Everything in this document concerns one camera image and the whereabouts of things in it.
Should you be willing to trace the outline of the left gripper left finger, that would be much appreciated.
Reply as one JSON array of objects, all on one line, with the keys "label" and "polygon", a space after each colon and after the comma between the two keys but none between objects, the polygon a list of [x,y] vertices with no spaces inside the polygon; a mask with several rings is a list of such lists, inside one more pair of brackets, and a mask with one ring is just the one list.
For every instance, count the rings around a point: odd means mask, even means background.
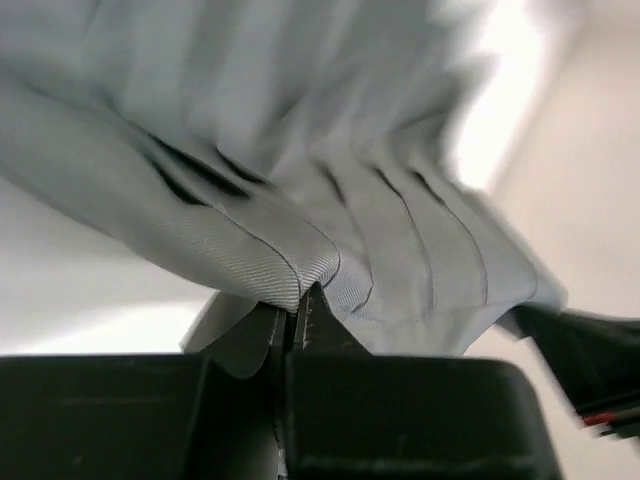
[{"label": "left gripper left finger", "polygon": [[1,361],[5,479],[273,479],[269,350],[258,305],[197,353]]}]

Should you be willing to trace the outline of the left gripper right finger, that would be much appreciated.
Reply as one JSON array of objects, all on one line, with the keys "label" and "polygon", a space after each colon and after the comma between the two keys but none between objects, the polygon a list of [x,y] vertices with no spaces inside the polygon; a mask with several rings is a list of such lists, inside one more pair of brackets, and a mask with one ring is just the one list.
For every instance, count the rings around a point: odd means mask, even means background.
[{"label": "left gripper right finger", "polygon": [[293,479],[558,479],[538,397],[495,359],[376,356],[302,297],[284,362]]}]

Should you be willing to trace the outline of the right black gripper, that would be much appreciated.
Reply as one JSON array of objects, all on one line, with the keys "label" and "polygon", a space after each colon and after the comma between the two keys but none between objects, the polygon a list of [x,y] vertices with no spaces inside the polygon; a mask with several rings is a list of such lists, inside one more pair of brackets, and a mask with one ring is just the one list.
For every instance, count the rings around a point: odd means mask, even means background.
[{"label": "right black gripper", "polygon": [[605,435],[639,438],[639,321],[519,306],[530,337],[576,414]]}]

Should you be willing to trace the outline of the grey pleated skirt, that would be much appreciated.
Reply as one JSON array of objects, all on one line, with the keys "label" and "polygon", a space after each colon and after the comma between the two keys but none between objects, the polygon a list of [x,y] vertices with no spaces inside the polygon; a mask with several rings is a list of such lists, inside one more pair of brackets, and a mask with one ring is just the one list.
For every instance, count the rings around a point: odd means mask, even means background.
[{"label": "grey pleated skirt", "polygon": [[1,171],[152,263],[295,311],[320,285],[375,353],[453,355],[563,306],[454,183],[459,1],[5,1]]}]

